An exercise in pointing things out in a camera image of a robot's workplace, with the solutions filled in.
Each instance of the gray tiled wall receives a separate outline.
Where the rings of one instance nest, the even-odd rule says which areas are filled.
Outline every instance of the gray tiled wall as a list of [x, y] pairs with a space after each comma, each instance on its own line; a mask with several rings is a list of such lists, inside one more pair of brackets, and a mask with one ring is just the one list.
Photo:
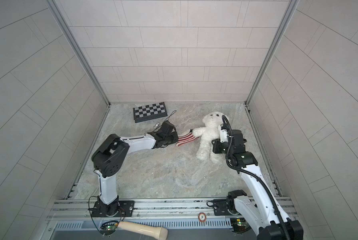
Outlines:
[[43, 0], [0, 1], [0, 239], [66, 196], [105, 109]]
[[306, 239], [358, 239], [358, 0], [301, 0], [250, 104]]
[[288, 1], [56, 0], [111, 102], [242, 102]]

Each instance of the marble floor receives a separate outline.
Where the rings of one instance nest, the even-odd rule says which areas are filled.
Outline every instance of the marble floor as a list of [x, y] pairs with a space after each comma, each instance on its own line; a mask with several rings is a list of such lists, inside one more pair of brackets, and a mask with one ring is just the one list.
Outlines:
[[[153, 130], [157, 122], [165, 118], [135, 123], [132, 108], [143, 104], [111, 105], [109, 114], [100, 131], [93, 151], [111, 133], [118, 136], [137, 136]], [[167, 112], [177, 112], [170, 122], [181, 134], [186, 129], [203, 127], [202, 118], [212, 111], [229, 117], [233, 129], [239, 129], [247, 139], [246, 150], [256, 157], [265, 180], [273, 191], [268, 170], [263, 161], [257, 141], [243, 103], [166, 103]], [[225, 197], [231, 190], [248, 187], [236, 171], [223, 162], [214, 164], [196, 158], [199, 139], [176, 147], [141, 150], [129, 154], [117, 174], [117, 189], [120, 198], [182, 198], [182, 197]], [[88, 199], [99, 194], [98, 178], [93, 173], [93, 163], [87, 161], [75, 189], [73, 199]]]

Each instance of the white teddy bear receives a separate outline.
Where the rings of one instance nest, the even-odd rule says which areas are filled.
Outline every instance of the white teddy bear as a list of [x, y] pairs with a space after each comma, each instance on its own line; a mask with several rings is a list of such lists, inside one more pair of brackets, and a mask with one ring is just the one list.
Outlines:
[[221, 163], [223, 156], [222, 154], [215, 154], [212, 152], [211, 141], [220, 138], [220, 125], [223, 123], [223, 115], [224, 114], [220, 112], [212, 112], [206, 115], [202, 120], [205, 127], [195, 128], [192, 131], [192, 134], [195, 137], [201, 137], [201, 144], [196, 153], [198, 159], [207, 160], [210, 158], [213, 163]]

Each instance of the teddy bear leg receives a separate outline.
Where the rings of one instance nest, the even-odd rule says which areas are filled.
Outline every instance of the teddy bear leg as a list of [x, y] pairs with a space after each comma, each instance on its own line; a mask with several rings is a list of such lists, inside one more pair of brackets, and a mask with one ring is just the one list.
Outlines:
[[213, 151], [211, 151], [211, 153], [210, 153], [210, 159], [215, 164], [221, 164], [224, 159], [223, 156], [225, 156], [225, 155], [224, 154], [215, 154], [215, 153], [213, 153]]
[[211, 143], [208, 141], [204, 141], [201, 139], [201, 144], [199, 146], [199, 150], [196, 153], [196, 157], [200, 160], [207, 160], [210, 156]]

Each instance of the wire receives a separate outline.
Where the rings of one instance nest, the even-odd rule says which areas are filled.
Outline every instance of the wire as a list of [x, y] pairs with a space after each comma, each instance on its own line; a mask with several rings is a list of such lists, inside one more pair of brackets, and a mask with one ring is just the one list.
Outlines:
[[231, 163], [229, 162], [229, 153], [230, 153], [230, 148], [232, 146], [232, 138], [234, 137], [233, 133], [232, 133], [232, 129], [231, 129], [231, 125], [228, 121], [228, 119], [226, 118], [225, 115], [222, 116], [222, 120], [223, 120], [223, 123], [227, 125], [228, 129], [227, 129], [227, 132], [229, 134], [229, 146], [227, 148], [227, 151], [226, 151], [226, 164], [229, 168], [233, 169], [233, 170], [236, 170], [236, 171], [239, 171], [239, 172], [242, 172], [242, 173], [245, 173], [245, 174], [248, 174], [252, 177], [254, 177], [256, 180], [258, 180], [258, 182], [260, 182], [260, 184], [263, 186], [264, 190], [266, 191], [271, 203], [272, 203], [272, 206], [274, 208], [274, 212], [275, 214], [277, 215], [277, 218], [279, 219], [279, 223], [280, 223], [280, 227], [283, 229], [283, 232], [284, 232], [284, 235], [286, 237], [287, 240], [290, 240], [291, 238], [289, 237], [289, 234], [288, 234], [288, 231], [287, 231], [287, 228], [286, 228], [286, 225], [284, 224], [284, 221], [283, 221], [283, 218], [281, 217], [281, 214], [280, 214], [280, 211], [277, 207], [277, 204], [275, 202], [275, 199], [273, 198], [272, 194], [271, 194], [271, 191], [268, 189], [267, 185], [263, 182], [263, 180], [258, 177], [256, 174], [252, 173], [252, 172], [249, 172], [247, 170], [244, 170], [244, 169], [240, 169], [238, 167], [234, 167], [231, 165]]

